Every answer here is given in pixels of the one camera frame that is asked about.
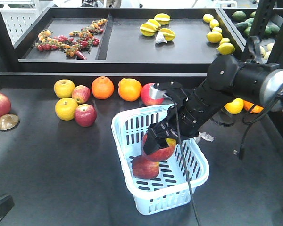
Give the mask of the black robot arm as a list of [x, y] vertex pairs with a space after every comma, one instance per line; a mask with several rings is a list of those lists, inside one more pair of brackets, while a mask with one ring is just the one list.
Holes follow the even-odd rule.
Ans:
[[199, 128], [225, 104], [241, 98], [269, 111], [283, 109], [283, 69], [279, 64], [239, 61], [231, 55], [218, 56], [205, 80], [194, 89], [178, 82], [154, 84], [151, 98], [169, 97], [174, 105], [167, 116], [148, 127], [143, 150], [147, 155], [166, 148], [166, 138], [182, 140], [197, 136]]

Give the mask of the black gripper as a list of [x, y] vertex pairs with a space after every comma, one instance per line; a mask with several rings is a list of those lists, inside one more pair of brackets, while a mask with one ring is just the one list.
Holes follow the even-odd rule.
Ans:
[[164, 119], [148, 127], [147, 133], [142, 138], [142, 150], [146, 155], [169, 148], [166, 138], [186, 139], [177, 126], [179, 119], [176, 113], [178, 113], [177, 106], [172, 105], [168, 108]]

